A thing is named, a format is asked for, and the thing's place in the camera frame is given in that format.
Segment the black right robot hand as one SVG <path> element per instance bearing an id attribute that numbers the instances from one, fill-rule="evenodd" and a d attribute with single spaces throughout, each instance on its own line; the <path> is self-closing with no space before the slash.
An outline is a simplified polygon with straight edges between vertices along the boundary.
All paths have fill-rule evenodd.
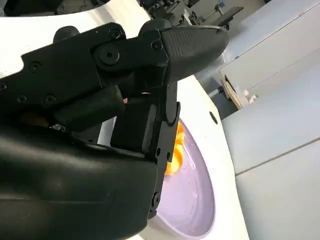
<path id="1" fill-rule="evenodd" d="M 0 237 L 120 240 L 156 215 L 177 82 L 226 49 L 221 26 L 127 38 L 110 22 L 25 53 L 0 81 Z"/>

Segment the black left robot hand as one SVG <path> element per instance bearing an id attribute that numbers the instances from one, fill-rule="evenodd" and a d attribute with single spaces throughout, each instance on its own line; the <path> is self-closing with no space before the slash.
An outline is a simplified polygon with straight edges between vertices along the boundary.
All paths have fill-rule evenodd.
<path id="1" fill-rule="evenodd" d="M 139 34 L 141 35 L 143 33 L 153 31 L 153 30 L 163 30 L 163 29 L 168 29 L 171 28 L 172 24 L 170 23 L 169 20 L 164 19 L 164 18 L 156 18 L 149 20 L 143 24 L 141 27 Z M 78 29 L 74 26 L 64 26 L 59 28 L 53 37 L 53 44 L 58 43 L 60 41 L 63 41 L 65 39 L 71 38 L 73 36 L 78 35 L 80 32 Z"/>

